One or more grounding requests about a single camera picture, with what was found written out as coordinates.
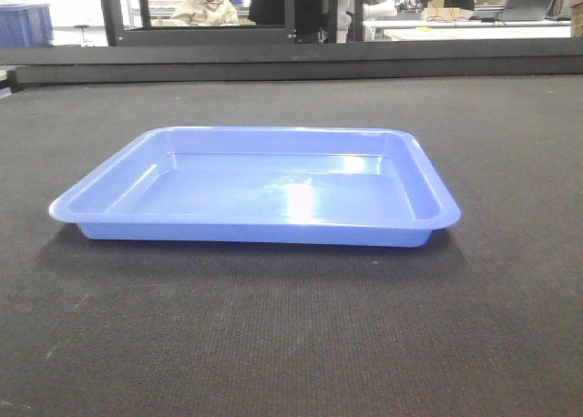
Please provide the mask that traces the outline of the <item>white humanoid robot arm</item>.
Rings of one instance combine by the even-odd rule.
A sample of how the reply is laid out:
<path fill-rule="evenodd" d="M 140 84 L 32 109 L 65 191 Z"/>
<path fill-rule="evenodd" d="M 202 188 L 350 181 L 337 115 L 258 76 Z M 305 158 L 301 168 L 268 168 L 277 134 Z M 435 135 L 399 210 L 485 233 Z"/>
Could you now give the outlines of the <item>white humanoid robot arm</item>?
<path fill-rule="evenodd" d="M 396 16 L 399 12 L 420 9 L 434 0 L 377 0 L 376 3 L 362 3 L 363 21 L 377 17 Z M 345 44 L 349 28 L 355 17 L 355 0 L 338 0 L 336 42 Z"/>

